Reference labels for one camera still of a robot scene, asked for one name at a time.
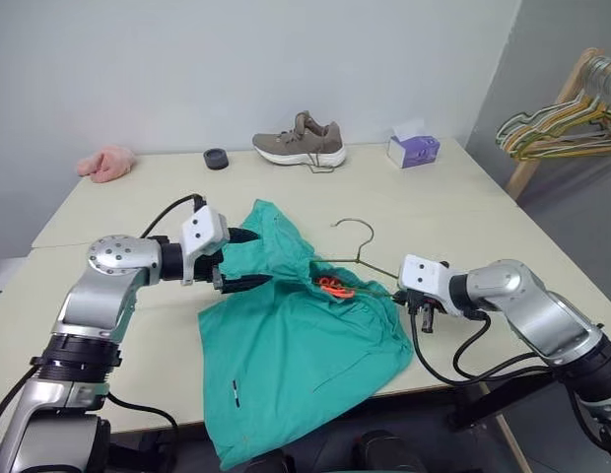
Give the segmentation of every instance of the tissue box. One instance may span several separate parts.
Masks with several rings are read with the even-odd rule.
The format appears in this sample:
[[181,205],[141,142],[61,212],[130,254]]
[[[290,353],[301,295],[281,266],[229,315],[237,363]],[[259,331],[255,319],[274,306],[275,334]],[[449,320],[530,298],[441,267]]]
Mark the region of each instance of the tissue box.
[[432,163],[439,150],[440,142],[432,136],[415,136],[404,141],[392,136],[386,154],[400,168],[410,168]]

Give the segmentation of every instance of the sneaker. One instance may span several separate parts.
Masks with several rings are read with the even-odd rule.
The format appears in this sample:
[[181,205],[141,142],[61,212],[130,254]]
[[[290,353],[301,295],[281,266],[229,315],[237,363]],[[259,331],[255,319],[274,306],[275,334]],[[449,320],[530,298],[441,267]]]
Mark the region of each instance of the sneaker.
[[295,128],[290,131],[253,136],[253,146],[262,158],[276,165],[336,168],[347,155],[338,125],[332,121],[321,126],[307,111],[297,113]]

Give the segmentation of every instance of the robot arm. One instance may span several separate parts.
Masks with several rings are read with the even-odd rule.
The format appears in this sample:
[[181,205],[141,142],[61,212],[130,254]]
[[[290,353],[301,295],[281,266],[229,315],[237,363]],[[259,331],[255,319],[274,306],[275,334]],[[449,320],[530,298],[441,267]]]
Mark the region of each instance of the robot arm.
[[87,413],[99,410],[108,395],[106,378],[121,364],[118,348],[140,288],[161,280],[185,286],[205,281],[231,293],[270,279],[225,279],[221,248],[258,235],[229,229],[222,215],[198,199],[202,206],[182,225],[180,243],[165,236],[115,235],[89,247],[87,268],[67,294],[46,349],[32,359],[37,375],[25,383],[1,442],[0,473],[103,471],[98,462],[105,455],[98,452],[108,443],[110,426]]
[[407,255],[398,285],[408,292],[411,316],[428,309],[425,332],[432,332],[435,309],[471,319],[479,310],[501,311],[611,438],[611,341],[566,299],[547,291],[523,263],[505,259],[463,272]]

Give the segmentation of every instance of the table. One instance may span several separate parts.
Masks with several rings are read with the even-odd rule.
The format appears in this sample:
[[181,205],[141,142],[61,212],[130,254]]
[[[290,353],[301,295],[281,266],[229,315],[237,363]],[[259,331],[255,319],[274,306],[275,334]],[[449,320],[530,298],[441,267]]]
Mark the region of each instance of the table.
[[[220,171],[208,171],[200,155],[145,157],[118,181],[96,185],[83,179],[78,184],[0,299],[0,399],[46,344],[65,294],[84,270],[88,244],[107,234],[138,235],[162,208],[192,191],[207,195],[232,225],[249,212],[254,198],[271,200],[324,257],[353,256],[368,236],[359,224],[331,228],[331,223],[343,217],[365,219],[375,228],[375,239],[364,248],[364,258],[392,272],[408,252],[446,259],[461,269],[505,257],[522,260],[549,289],[605,323],[611,337],[611,303],[452,140],[443,140],[434,164],[406,170],[397,169],[381,145],[351,147],[347,165],[332,174],[275,167],[249,152],[230,156],[232,164]],[[155,235],[176,238],[190,212],[189,207],[179,209]],[[394,289],[395,282],[386,276],[364,267],[350,269]],[[182,288],[167,282],[142,289],[121,347],[124,362],[110,377],[112,392],[129,402],[164,409],[182,424],[202,421],[196,313],[222,297],[203,284]],[[401,314],[408,332],[408,316]],[[493,319],[490,333],[462,359],[471,372],[527,351],[499,314]],[[478,328],[468,320],[437,317],[435,333],[420,337],[426,358],[438,371],[455,377],[452,354]],[[172,386],[180,386],[174,396]],[[378,394],[439,387],[442,384],[414,358]],[[0,423],[0,436],[9,414]],[[165,425],[156,416],[110,403],[102,416],[115,432]]]

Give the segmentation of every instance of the pink cloth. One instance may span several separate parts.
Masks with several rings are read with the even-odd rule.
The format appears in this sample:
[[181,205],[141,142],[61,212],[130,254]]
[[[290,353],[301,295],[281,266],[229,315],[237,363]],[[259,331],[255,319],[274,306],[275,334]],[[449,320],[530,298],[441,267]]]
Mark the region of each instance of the pink cloth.
[[97,153],[78,162],[78,175],[90,175],[93,182],[109,182],[130,172],[137,160],[128,148],[104,146]]

